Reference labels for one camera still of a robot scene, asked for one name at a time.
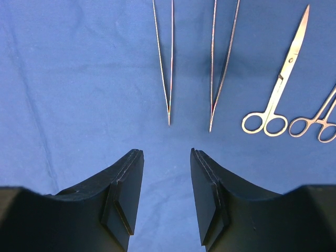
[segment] surgical instrument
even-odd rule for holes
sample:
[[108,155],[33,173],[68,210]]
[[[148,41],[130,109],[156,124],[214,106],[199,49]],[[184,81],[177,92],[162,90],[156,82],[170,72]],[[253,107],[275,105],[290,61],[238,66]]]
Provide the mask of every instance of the surgical instrument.
[[211,132],[211,129],[212,129],[212,124],[213,124],[213,120],[214,120],[216,106],[217,106],[217,103],[218,103],[218,100],[219,100],[220,92],[222,91],[225,75],[226,75],[226,72],[227,72],[227,67],[228,67],[229,58],[230,58],[231,49],[232,49],[233,37],[234,37],[234,34],[235,34],[235,29],[236,29],[237,16],[238,16],[238,10],[239,10],[239,3],[240,3],[240,0],[237,1],[235,19],[234,19],[234,22],[233,22],[233,27],[232,27],[232,32],[231,32],[231,38],[230,38],[229,48],[228,48],[228,51],[227,51],[227,57],[226,57],[226,62],[225,62],[225,67],[224,67],[224,73],[223,73],[222,78],[220,80],[220,83],[218,85],[217,92],[216,92],[216,95],[215,95],[215,100],[214,100],[213,99],[214,51],[215,51],[215,23],[216,23],[216,10],[217,10],[217,0],[215,0],[214,17],[213,17],[213,23],[212,23],[212,40],[211,40],[211,79],[210,79],[211,117],[210,117],[209,132]]
[[164,74],[163,74],[163,67],[162,67],[162,57],[161,57],[161,50],[160,50],[160,40],[159,40],[159,31],[158,31],[158,23],[156,21],[156,11],[155,11],[155,3],[153,0],[153,11],[154,11],[154,21],[155,21],[155,30],[156,30],[156,39],[157,39],[157,48],[159,50],[159,60],[160,60],[160,67],[161,67],[161,77],[162,77],[162,85],[164,91],[164,97],[166,100],[166,107],[167,107],[167,114],[168,114],[168,125],[170,126],[171,123],[171,107],[172,107],[172,89],[173,89],[173,58],[174,58],[174,0],[172,0],[172,25],[171,25],[171,33],[172,33],[172,44],[171,44],[171,61],[170,61],[170,89],[169,89],[169,98],[167,97],[166,85],[164,82]]
[[[334,133],[334,135],[332,137],[330,137],[329,139],[321,139],[322,133],[324,130],[326,130],[329,127],[334,127],[334,129],[336,129],[336,124],[335,123],[329,123],[328,122],[328,118],[333,110],[333,108],[336,105],[336,98],[334,99],[332,105],[330,106],[328,112],[326,113],[326,115],[323,117],[323,119],[320,119],[321,114],[323,113],[323,111],[325,110],[325,108],[328,106],[328,104],[330,103],[331,99],[336,95],[336,86],[333,88],[333,90],[331,91],[331,93],[329,94],[328,98],[326,99],[326,101],[324,102],[324,104],[322,105],[322,107],[320,108],[319,112],[317,112],[317,114],[312,118],[305,118],[305,117],[298,117],[296,119],[294,119],[289,126],[289,134],[294,137],[294,138],[298,138],[302,135],[304,135],[306,133],[306,131],[309,129],[309,127],[314,124],[314,123],[318,123],[321,125],[321,129],[320,129],[320,133],[317,137],[317,139],[321,142],[321,143],[329,143],[332,140],[334,140],[336,138],[336,132]],[[304,127],[304,129],[297,133],[297,134],[293,134],[291,132],[292,126],[299,121],[303,121],[306,123],[306,126]]]
[[[294,64],[298,58],[298,54],[303,42],[303,39],[305,37],[305,33],[306,33],[306,28],[307,28],[307,23],[308,23],[308,16],[309,16],[309,5],[307,6],[301,22],[299,24],[299,27],[297,29],[297,32],[295,34],[295,37],[292,41],[292,44],[289,48],[289,51],[287,53],[286,56],[286,60],[283,63],[283,67],[282,70],[278,76],[277,82],[274,86],[272,95],[269,99],[267,108],[264,112],[252,112],[249,113],[248,115],[246,115],[243,118],[243,121],[241,123],[241,127],[243,128],[243,130],[248,133],[248,134],[254,134],[254,133],[258,133],[259,131],[261,131],[262,129],[264,129],[264,132],[266,135],[268,135],[269,137],[276,137],[279,136],[281,134],[283,134],[285,132],[285,130],[287,129],[288,126],[288,121],[286,119],[286,117],[278,115],[278,114],[274,114],[275,109],[279,103],[279,100],[281,98],[282,92],[285,89],[286,83],[288,81],[288,78],[293,70]],[[245,128],[245,123],[246,120],[250,117],[260,117],[262,120],[262,123],[260,125],[260,127],[256,130],[248,130]],[[275,133],[271,133],[269,131],[267,131],[267,125],[270,121],[272,121],[273,119],[282,119],[285,123],[285,125],[283,126],[283,128],[281,130],[279,130],[278,132]]]

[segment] curved scissors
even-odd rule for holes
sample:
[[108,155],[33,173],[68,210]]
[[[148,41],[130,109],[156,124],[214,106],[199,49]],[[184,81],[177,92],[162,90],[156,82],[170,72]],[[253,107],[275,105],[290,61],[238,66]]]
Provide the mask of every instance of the curved scissors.
[[[326,140],[323,140],[321,139],[321,136],[322,136],[322,133],[325,129],[329,128],[329,127],[334,127],[335,130],[336,130],[336,124],[335,123],[329,123],[327,122],[333,108],[335,107],[336,105],[336,98],[334,99],[332,105],[330,106],[327,114],[324,116],[323,119],[319,119],[321,114],[323,113],[323,111],[325,110],[325,108],[327,107],[327,105],[330,103],[331,99],[334,97],[334,95],[336,95],[336,86],[333,88],[333,90],[331,91],[330,95],[328,96],[328,98],[326,99],[326,101],[324,102],[324,104],[322,105],[322,107],[320,108],[319,112],[317,112],[317,114],[312,118],[312,119],[309,119],[309,118],[305,118],[305,117],[298,117],[296,119],[294,119],[291,123],[290,123],[290,126],[289,126],[289,134],[292,136],[292,137],[295,137],[295,138],[298,138],[302,135],[304,135],[306,133],[306,131],[309,129],[309,127],[313,124],[313,123],[318,123],[321,125],[321,129],[320,129],[320,133],[319,135],[317,136],[317,139],[321,142],[321,143],[329,143],[331,142],[332,140],[334,140],[336,138],[336,132],[335,134],[330,137],[329,139],[326,139]],[[292,126],[296,123],[296,122],[299,122],[299,121],[303,121],[305,122],[306,126],[305,128],[299,132],[298,134],[293,134],[291,132],[291,128]]]
[[[279,103],[279,100],[281,98],[282,92],[285,89],[286,83],[288,81],[288,78],[293,70],[294,64],[298,58],[298,54],[303,42],[303,38],[305,37],[305,33],[306,33],[306,28],[307,28],[307,23],[308,23],[308,16],[309,16],[309,5],[307,6],[302,19],[300,21],[299,27],[297,29],[297,32],[295,34],[295,37],[292,41],[292,44],[290,45],[289,51],[287,53],[286,56],[286,60],[283,63],[283,67],[281,69],[281,72],[278,76],[277,82],[274,86],[272,95],[269,99],[267,108],[264,112],[252,112],[249,113],[248,115],[246,115],[243,118],[243,121],[241,122],[241,127],[243,128],[243,130],[248,133],[248,134],[255,134],[258,133],[259,131],[261,131],[262,129],[264,130],[265,134],[268,135],[269,137],[276,137],[278,135],[281,135],[285,132],[285,130],[287,129],[288,126],[288,121],[286,119],[286,117],[278,115],[278,114],[274,114],[275,109]],[[262,123],[260,125],[260,127],[256,130],[248,130],[245,127],[245,123],[246,120],[250,117],[260,117],[262,120]],[[282,119],[285,123],[285,125],[283,126],[283,128],[275,133],[271,133],[267,131],[267,125],[270,121],[272,121],[273,119]]]

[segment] blue cloth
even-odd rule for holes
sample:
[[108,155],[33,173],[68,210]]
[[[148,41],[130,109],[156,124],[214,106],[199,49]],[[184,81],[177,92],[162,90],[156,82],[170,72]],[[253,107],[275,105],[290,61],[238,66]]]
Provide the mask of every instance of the blue cloth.
[[[132,148],[145,155],[129,251],[204,251],[190,149],[269,190],[336,183],[336,141],[242,131],[264,111],[301,16],[303,45],[276,113],[312,117],[336,83],[336,1],[241,0],[227,77],[209,134],[213,1],[175,0],[172,125],[167,116],[151,0],[0,1],[0,185],[57,193]],[[216,82],[236,1],[218,0]],[[156,0],[166,79],[170,1]],[[336,122],[335,112],[329,118]]]

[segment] surgical scissors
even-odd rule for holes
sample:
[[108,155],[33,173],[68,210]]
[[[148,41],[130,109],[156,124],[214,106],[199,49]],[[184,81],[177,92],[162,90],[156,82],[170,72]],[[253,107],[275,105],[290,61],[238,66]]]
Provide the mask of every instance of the surgical scissors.
[[[243,128],[243,130],[248,133],[248,134],[254,134],[254,133],[258,133],[259,131],[261,131],[262,129],[264,130],[265,134],[268,135],[269,137],[276,137],[279,136],[281,134],[283,134],[285,132],[285,130],[287,129],[288,126],[288,121],[286,119],[286,117],[278,115],[278,114],[274,114],[275,109],[279,103],[279,100],[281,98],[282,92],[285,89],[286,83],[288,81],[288,78],[293,70],[294,64],[298,58],[298,54],[303,42],[303,39],[305,37],[305,33],[306,33],[306,28],[307,28],[307,23],[308,23],[308,16],[309,16],[309,5],[307,6],[302,19],[300,21],[299,27],[297,29],[297,32],[295,34],[295,37],[292,41],[292,44],[289,48],[289,51],[287,53],[286,56],[286,60],[283,63],[283,67],[281,69],[281,72],[278,76],[277,82],[274,86],[272,95],[269,99],[267,108],[264,112],[252,112],[249,113],[248,115],[246,115],[243,118],[243,121],[241,122],[241,127]],[[260,117],[262,120],[261,126],[256,129],[256,130],[248,130],[245,128],[245,123],[246,120],[250,117]],[[271,133],[269,131],[267,131],[267,125],[270,121],[272,121],[273,119],[282,119],[285,123],[285,125],[283,126],[283,128],[281,130],[279,130],[278,132],[275,133]]]
[[155,21],[155,30],[156,30],[156,39],[157,39],[157,48],[159,49],[159,60],[161,67],[161,77],[162,77],[162,85],[164,91],[164,97],[166,101],[167,114],[168,114],[168,126],[170,126],[171,122],[171,107],[172,107],[172,89],[173,89],[173,60],[174,60],[174,0],[172,0],[172,25],[171,25],[171,33],[172,33],[172,44],[171,44],[171,60],[170,60],[170,89],[169,89],[169,101],[167,97],[166,85],[164,82],[163,75],[163,67],[162,67],[162,58],[161,58],[161,50],[160,50],[160,40],[159,40],[159,31],[158,31],[158,23],[156,21],[156,11],[155,11],[155,3],[153,0],[153,11],[154,11],[154,21]]
[[225,67],[224,67],[224,73],[222,76],[222,79],[218,85],[217,93],[215,95],[215,101],[213,99],[213,86],[214,86],[214,51],[215,51],[215,24],[216,24],[216,10],[217,10],[217,0],[215,0],[215,7],[214,7],[214,17],[213,17],[213,22],[212,22],[212,40],[211,40],[211,79],[210,79],[210,103],[211,103],[211,116],[210,116],[210,127],[209,127],[209,132],[211,132],[212,129],[212,123],[214,120],[214,115],[215,115],[215,110],[216,106],[219,100],[219,95],[220,92],[222,91],[227,67],[229,64],[229,58],[231,54],[231,49],[232,49],[232,43],[233,43],[233,37],[235,34],[235,29],[236,29],[236,23],[237,23],[237,16],[238,16],[238,10],[239,10],[239,3],[240,0],[237,1],[237,6],[236,6],[236,13],[235,13],[235,19],[233,22],[232,26],[232,32],[231,32],[231,39],[229,43],[229,49],[227,51],[227,57],[226,57],[226,62],[225,62]]
[[[302,135],[304,135],[306,133],[306,131],[309,129],[309,127],[313,124],[313,123],[318,123],[321,125],[321,129],[320,129],[320,133],[317,137],[317,139],[321,142],[321,143],[329,143],[331,142],[332,140],[334,140],[336,138],[336,132],[335,134],[329,138],[329,139],[325,139],[325,140],[322,140],[321,139],[321,136],[322,136],[322,133],[325,129],[329,128],[329,127],[334,127],[336,129],[336,124],[335,123],[329,123],[328,122],[328,118],[333,110],[333,108],[335,107],[336,105],[336,98],[334,99],[332,105],[330,106],[328,112],[326,113],[326,115],[323,117],[323,119],[319,119],[321,114],[323,113],[323,111],[325,110],[325,108],[328,106],[328,104],[330,103],[331,99],[336,95],[336,86],[333,88],[333,90],[331,91],[331,93],[329,94],[328,98],[326,99],[326,101],[324,102],[324,104],[322,105],[322,107],[320,108],[319,112],[317,112],[317,114],[312,118],[312,119],[309,119],[309,118],[305,118],[305,117],[298,117],[296,119],[294,119],[291,123],[290,123],[290,126],[289,126],[289,134],[294,137],[294,138],[298,138]],[[291,132],[291,129],[292,129],[292,126],[296,123],[296,122],[299,122],[299,121],[303,121],[306,123],[306,126],[304,127],[304,129],[297,133],[297,134],[293,134]]]

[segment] scissors blade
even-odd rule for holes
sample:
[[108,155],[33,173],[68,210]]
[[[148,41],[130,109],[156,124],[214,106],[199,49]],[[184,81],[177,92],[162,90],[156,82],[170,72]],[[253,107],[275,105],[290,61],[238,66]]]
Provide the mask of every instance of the scissors blade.
[[296,59],[298,57],[299,51],[303,43],[303,39],[305,37],[306,29],[307,29],[309,7],[310,5],[307,6],[302,16],[302,19],[300,21],[299,27],[296,31],[295,37],[292,41],[292,44],[290,45],[289,51],[286,56],[285,63],[283,64],[283,67],[280,72],[280,76],[282,77],[282,79],[289,78],[293,70],[294,64],[296,62]]

